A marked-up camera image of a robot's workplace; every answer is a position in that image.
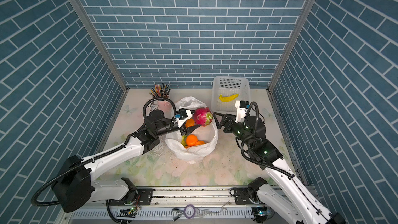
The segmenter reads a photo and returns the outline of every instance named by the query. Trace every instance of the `robotic arm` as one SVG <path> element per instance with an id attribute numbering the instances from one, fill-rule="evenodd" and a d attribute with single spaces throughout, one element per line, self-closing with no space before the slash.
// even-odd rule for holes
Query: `robotic arm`
<path id="1" fill-rule="evenodd" d="M 174 111 L 172 119 L 165 118 L 161 110 L 153 110 L 148 116 L 146 115 L 147 106 L 156 100 L 166 100 L 171 103 Z M 233 133 L 242 156 L 258 164 L 261 169 L 265 169 L 291 202 L 273 192 L 273 189 L 261 177 L 248 184 L 251 201 L 269 205 L 290 224 L 344 224 L 345 220 L 340 214 L 332 215 L 300 180 L 294 177 L 282 154 L 266 139 L 266 127 L 259 118 L 257 104 L 252 102 L 249 105 L 247 101 L 236 101 L 236 107 L 237 115 L 213 113 L 215 116 L 222 117 L 220 122 L 214 117 L 217 128 L 224 127 L 225 133 Z M 249 114 L 252 107 L 256 110 L 254 116 Z M 41 207 L 61 204 L 65 212 L 72 212 L 85 203 L 93 201 L 115 199 L 122 200 L 126 204 L 134 202 L 137 199 L 137 188 L 128 178 L 116 181 L 97 181 L 96 179 L 118 164 L 152 150 L 159 144 L 159 137 L 162 135 L 178 130 L 181 135 L 189 135 L 201 126 L 185 127 L 185 121 L 191 118 L 193 112 L 187 109 L 177 111 L 174 103 L 166 98 L 149 100 L 143 108 L 143 125 L 136 132 L 128 135 L 124 143 L 82 159 L 77 156 L 68 158 L 59 174 L 33 195 L 32 205 Z M 58 201 L 37 201 L 38 196 L 49 186 Z M 120 222 L 111 214 L 109 215 L 114 221 Z"/>

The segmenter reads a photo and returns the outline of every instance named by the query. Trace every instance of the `purple tape roll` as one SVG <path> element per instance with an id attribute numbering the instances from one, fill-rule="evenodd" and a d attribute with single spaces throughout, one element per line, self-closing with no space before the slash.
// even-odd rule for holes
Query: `purple tape roll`
<path id="1" fill-rule="evenodd" d="M 187 215 L 187 211 L 191 210 L 192 215 Z M 192 204 L 188 204 L 185 208 L 184 208 L 184 216 L 187 219 L 192 219 L 195 216 L 196 210 L 195 207 Z"/>

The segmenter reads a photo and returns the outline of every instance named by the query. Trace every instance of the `orange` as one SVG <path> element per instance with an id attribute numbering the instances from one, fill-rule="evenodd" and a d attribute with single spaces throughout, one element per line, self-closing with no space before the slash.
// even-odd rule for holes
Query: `orange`
<path id="1" fill-rule="evenodd" d="M 193 119 L 191 119 L 191 118 L 185 122 L 185 127 L 186 128 L 193 127 L 194 125 L 195 125 L 195 121 Z"/>
<path id="2" fill-rule="evenodd" d="M 188 146 L 194 146 L 196 142 L 198 142 L 198 138 L 191 134 L 188 135 L 188 137 L 185 139 L 185 142 L 187 143 Z"/>
<path id="3" fill-rule="evenodd" d="M 201 145 L 201 144 L 205 144 L 204 141 L 199 140 L 198 142 L 195 143 L 196 146 Z"/>

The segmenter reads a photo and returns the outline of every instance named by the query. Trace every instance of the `bundle of pencils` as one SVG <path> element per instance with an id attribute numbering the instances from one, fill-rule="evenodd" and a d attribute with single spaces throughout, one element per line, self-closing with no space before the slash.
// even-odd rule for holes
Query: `bundle of pencils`
<path id="1" fill-rule="evenodd" d="M 153 98 L 157 97 L 163 97 L 163 98 L 168 98 L 169 93 L 170 93 L 170 85 L 169 84 L 155 84 L 155 88 L 151 87 L 151 92 L 150 94 L 152 95 Z"/>

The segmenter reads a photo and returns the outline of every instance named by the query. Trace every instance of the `dragon fruit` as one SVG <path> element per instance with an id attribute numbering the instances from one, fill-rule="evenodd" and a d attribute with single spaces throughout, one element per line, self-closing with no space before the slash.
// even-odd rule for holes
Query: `dragon fruit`
<path id="1" fill-rule="evenodd" d="M 201 107 L 195 110 L 192 119 L 196 124 L 201 124 L 203 127 L 209 125 L 213 120 L 213 114 L 208 107 Z"/>

